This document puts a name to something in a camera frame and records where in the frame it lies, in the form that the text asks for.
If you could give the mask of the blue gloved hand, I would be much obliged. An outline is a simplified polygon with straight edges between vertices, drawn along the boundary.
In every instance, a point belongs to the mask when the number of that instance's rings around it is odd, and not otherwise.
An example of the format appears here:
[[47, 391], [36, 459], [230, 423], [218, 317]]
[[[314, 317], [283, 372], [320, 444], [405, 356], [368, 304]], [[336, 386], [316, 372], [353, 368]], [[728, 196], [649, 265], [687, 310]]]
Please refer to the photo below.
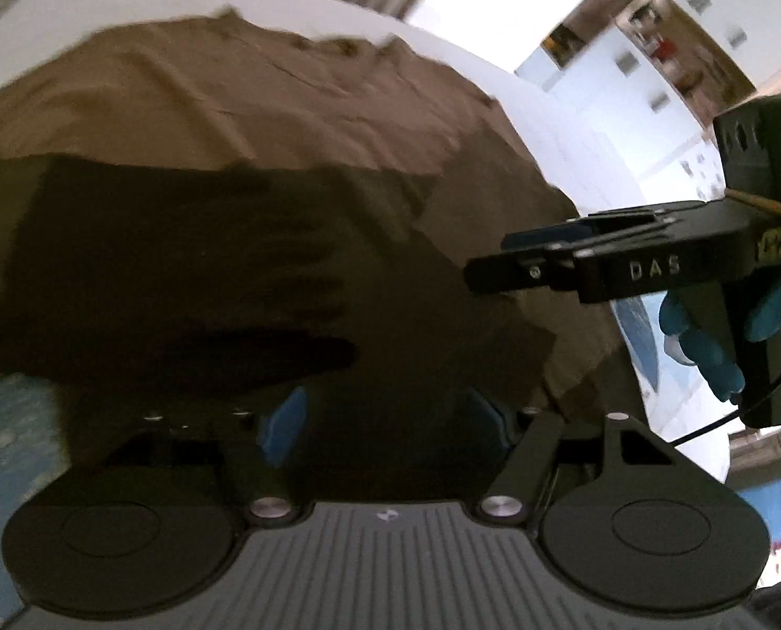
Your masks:
[[[781, 265], [761, 267], [742, 277], [731, 295], [738, 309], [731, 311], [734, 325], [751, 343], [768, 340], [781, 331]], [[716, 342], [714, 335], [695, 324], [680, 301], [679, 291], [670, 291], [661, 304], [660, 329], [678, 341], [678, 350], [698, 367], [712, 393], [728, 401], [745, 389], [745, 371]]]

